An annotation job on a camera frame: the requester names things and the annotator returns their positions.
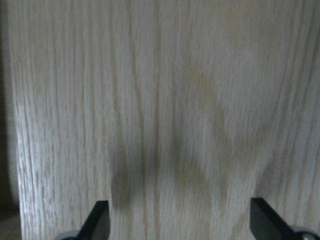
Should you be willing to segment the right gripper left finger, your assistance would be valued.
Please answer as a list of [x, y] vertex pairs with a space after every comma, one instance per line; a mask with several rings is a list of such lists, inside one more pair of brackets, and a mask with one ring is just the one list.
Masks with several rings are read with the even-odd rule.
[[87, 219], [77, 234], [78, 240], [108, 240], [111, 231], [111, 218], [108, 200], [95, 203]]

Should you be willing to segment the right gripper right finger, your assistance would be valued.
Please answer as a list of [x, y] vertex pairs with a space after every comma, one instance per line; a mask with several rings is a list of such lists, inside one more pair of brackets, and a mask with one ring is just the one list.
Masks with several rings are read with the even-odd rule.
[[251, 198], [249, 227], [256, 240], [302, 240], [261, 197]]

